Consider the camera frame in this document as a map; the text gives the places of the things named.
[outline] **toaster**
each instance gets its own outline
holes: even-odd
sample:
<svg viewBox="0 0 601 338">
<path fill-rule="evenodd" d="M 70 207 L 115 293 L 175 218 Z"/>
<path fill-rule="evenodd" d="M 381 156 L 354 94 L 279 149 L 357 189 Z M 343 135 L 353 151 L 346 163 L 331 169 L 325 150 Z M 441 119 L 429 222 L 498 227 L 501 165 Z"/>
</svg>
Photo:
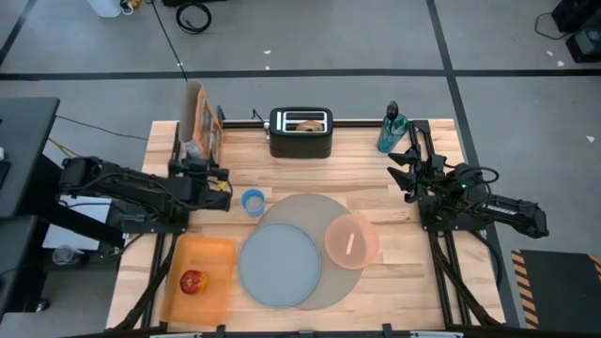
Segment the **toaster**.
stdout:
<svg viewBox="0 0 601 338">
<path fill-rule="evenodd" d="M 283 107 L 270 112 L 270 153 L 275 158 L 325 159 L 331 154 L 330 109 Z"/>
</svg>

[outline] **orange tray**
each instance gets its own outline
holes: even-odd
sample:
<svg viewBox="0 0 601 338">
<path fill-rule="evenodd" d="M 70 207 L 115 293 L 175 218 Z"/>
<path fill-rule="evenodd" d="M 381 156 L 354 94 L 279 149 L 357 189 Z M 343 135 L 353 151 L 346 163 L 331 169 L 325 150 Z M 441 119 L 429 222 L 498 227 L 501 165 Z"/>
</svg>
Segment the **orange tray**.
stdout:
<svg viewBox="0 0 601 338">
<path fill-rule="evenodd" d="M 223 324 L 227 317 L 235 264 L 233 240 L 180 236 L 167 276 L 161 321 L 211 326 Z M 186 295 L 179 288 L 181 276 L 189 269 L 207 274 L 208 284 L 202 294 Z"/>
</svg>

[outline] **translucent bowl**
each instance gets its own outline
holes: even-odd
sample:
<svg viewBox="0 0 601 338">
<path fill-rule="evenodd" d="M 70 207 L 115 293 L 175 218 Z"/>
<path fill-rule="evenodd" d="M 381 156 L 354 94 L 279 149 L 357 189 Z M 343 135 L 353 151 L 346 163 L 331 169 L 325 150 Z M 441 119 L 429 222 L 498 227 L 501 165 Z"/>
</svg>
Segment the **translucent bowl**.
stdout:
<svg viewBox="0 0 601 338">
<path fill-rule="evenodd" d="M 378 231 L 361 215 L 335 219 L 326 231 L 326 251 L 345 269 L 363 269 L 378 256 Z"/>
</svg>

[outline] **gray floor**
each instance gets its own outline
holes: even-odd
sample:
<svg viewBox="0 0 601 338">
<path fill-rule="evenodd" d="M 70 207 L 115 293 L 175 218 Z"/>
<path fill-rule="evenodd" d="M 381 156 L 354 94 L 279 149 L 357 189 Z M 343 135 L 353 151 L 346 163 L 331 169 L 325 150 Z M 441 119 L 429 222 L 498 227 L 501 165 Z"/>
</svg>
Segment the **gray floor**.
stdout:
<svg viewBox="0 0 601 338">
<path fill-rule="evenodd" d="M 0 45 L 25 0 L 0 5 Z M 533 33 L 536 15 L 559 0 L 437 0 L 455 69 L 596 69 L 577 65 L 562 41 Z M 424 0 L 228 0 L 208 4 L 213 25 L 182 33 L 175 12 L 158 5 L 181 61 L 194 70 L 442 69 Z M 541 29 L 559 34 L 546 18 Z M 130 17 L 96 17 L 85 1 L 38 0 L 0 73 L 178 71 L 152 8 Z M 381 117 L 397 100 L 409 117 L 452 117 L 444 77 L 362 76 L 201 79 L 228 118 L 280 105 L 320 105 L 336 117 Z M 551 237 L 530 240 L 499 225 L 501 247 L 601 254 L 594 168 L 601 98 L 598 77 L 459 78 L 482 165 L 497 168 L 496 193 L 539 201 Z M 145 136 L 152 120 L 178 119 L 182 80 L 0 81 L 3 97 L 53 96 L 59 114 L 113 131 Z M 57 120 L 52 136 L 82 155 L 132 168 L 145 144 Z M 53 160 L 61 154 L 44 150 Z M 73 280 L 85 279 L 86 284 Z M 52 274 L 43 314 L 7 315 L 0 336 L 56 337 L 99 331 L 113 292 L 113 271 Z M 93 289 L 94 299 L 80 302 Z M 518 306 L 521 318 L 521 307 Z"/>
</svg>

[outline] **gray plate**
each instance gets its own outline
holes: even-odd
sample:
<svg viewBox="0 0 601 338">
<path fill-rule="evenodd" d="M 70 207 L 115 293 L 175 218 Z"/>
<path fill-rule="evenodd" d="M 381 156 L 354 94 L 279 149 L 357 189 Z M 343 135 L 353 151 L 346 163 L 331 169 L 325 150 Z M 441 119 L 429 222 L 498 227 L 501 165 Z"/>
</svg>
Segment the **gray plate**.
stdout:
<svg viewBox="0 0 601 338">
<path fill-rule="evenodd" d="M 270 307 L 294 306 L 315 289 L 321 257 L 313 239 L 292 224 L 255 230 L 238 260 L 242 286 L 254 300 Z"/>
</svg>

